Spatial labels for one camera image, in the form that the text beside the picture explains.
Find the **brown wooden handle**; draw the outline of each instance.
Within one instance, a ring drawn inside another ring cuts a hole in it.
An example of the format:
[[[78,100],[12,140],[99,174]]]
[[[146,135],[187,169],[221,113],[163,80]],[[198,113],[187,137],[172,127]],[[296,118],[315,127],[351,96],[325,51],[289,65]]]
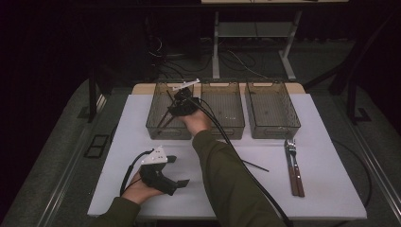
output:
[[[294,168],[292,166],[288,167],[289,182],[291,183],[291,191],[293,196],[298,196],[297,179],[295,177]]]
[[[295,177],[296,177],[296,181],[297,181],[297,185],[298,185],[298,196],[304,197],[305,192],[304,192],[304,187],[302,185],[300,168],[298,167],[298,165],[294,166],[294,171],[295,171]]]

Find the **fork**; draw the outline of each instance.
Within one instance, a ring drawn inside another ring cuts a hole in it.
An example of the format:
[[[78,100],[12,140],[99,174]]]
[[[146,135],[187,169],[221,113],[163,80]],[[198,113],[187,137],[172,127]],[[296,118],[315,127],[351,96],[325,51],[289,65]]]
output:
[[[297,186],[298,186],[298,196],[304,197],[305,196],[304,187],[302,185],[300,168],[298,166],[297,159],[296,159],[297,150],[296,150],[296,146],[295,146],[295,139],[288,139],[288,150],[289,150],[289,154],[291,155],[292,161],[294,164],[295,177],[296,177]]]

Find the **dark sleeve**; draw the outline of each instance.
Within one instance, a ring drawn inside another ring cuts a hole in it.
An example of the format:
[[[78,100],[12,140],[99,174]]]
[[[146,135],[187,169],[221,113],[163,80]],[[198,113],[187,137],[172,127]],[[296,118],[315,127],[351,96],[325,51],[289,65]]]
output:
[[[285,226],[231,146],[200,131],[192,142],[204,188],[222,226]]]
[[[127,199],[116,197],[109,210],[97,217],[90,227],[132,227],[141,207]]]

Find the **gray carpet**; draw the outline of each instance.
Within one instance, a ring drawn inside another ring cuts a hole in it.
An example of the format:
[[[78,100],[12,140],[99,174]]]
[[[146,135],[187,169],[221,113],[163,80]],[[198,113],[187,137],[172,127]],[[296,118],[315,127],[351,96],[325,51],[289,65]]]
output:
[[[253,71],[267,77],[283,78],[285,71],[277,54],[282,46],[283,42],[267,41],[238,47],[238,44],[225,41],[221,44],[220,58],[223,58],[225,63],[220,63],[220,76],[239,79],[255,77],[252,72],[244,70],[235,56],[224,51],[230,49]],[[295,43],[289,60],[297,77],[296,81],[308,82],[333,68],[343,61],[352,46],[351,42]],[[172,62],[183,68],[167,63],[169,67],[159,67],[160,78],[211,77],[210,45],[205,44],[204,49],[205,54],[201,61],[179,60],[176,56],[171,56]],[[363,149],[355,135],[356,129],[367,141],[394,190],[401,191],[400,135],[362,90],[358,90],[357,93],[357,106],[364,108],[372,121],[358,123],[356,127],[350,125],[344,117],[345,95],[329,95],[326,90],[329,82],[330,79],[308,92],[312,94],[324,125],[361,200],[367,200],[369,185],[363,166],[350,151],[354,151],[363,160]],[[86,213],[112,142],[113,130],[131,88],[115,88],[111,95],[105,97],[105,104],[99,105],[99,113],[90,124],[85,118],[85,108],[88,107],[87,89],[85,82],[71,97],[1,226],[87,226],[93,220]],[[108,135],[102,156],[99,159],[83,157],[96,135]],[[383,193],[381,182],[372,172],[371,175],[373,194],[367,206],[368,218],[350,221],[343,226],[400,226],[400,220]],[[295,226],[335,226],[337,223],[296,221]],[[186,222],[181,226],[195,226],[195,223]]]

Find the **hand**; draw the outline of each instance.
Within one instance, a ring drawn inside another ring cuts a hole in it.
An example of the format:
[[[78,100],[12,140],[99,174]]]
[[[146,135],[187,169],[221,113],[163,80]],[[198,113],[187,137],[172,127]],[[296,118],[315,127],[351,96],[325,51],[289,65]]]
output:
[[[179,119],[185,123],[189,132],[194,136],[200,131],[210,130],[212,128],[212,121],[201,110],[197,110],[190,115],[180,116]]]
[[[164,194],[153,187],[148,187],[144,182],[142,182],[139,170],[132,177],[130,184],[131,185],[124,191],[121,197],[139,205],[151,197]]]

